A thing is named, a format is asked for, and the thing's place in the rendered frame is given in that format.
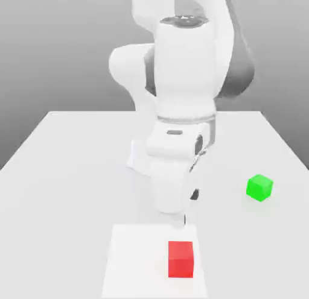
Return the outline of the small red cube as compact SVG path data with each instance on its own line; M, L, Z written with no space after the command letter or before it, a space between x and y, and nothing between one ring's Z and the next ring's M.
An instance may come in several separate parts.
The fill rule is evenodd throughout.
M191 279L194 274L194 251L191 241L168 242L168 277Z

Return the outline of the small green cube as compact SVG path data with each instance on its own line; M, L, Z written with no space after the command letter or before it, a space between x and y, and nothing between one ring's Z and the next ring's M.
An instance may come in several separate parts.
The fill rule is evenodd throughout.
M248 179L246 195L257 201L264 201L272 193L273 180L261 174L254 175Z

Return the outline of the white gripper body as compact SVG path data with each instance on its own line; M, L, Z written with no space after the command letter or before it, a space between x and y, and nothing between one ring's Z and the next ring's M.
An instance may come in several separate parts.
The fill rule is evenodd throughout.
M161 213L185 213L200 194L199 167L192 160L151 158L150 185Z

